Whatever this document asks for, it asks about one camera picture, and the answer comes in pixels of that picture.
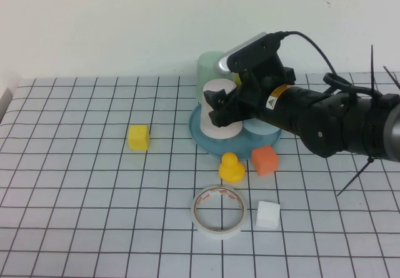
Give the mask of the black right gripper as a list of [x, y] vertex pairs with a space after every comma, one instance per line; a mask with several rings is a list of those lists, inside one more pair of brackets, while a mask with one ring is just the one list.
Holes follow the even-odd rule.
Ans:
[[273, 54], [255, 66], [240, 73], [242, 85], [232, 91], [204, 91], [204, 98], [212, 111], [208, 116], [216, 127], [257, 117], [258, 109], [265, 107], [265, 100], [277, 87], [294, 85], [294, 69], [285, 67], [279, 56]]

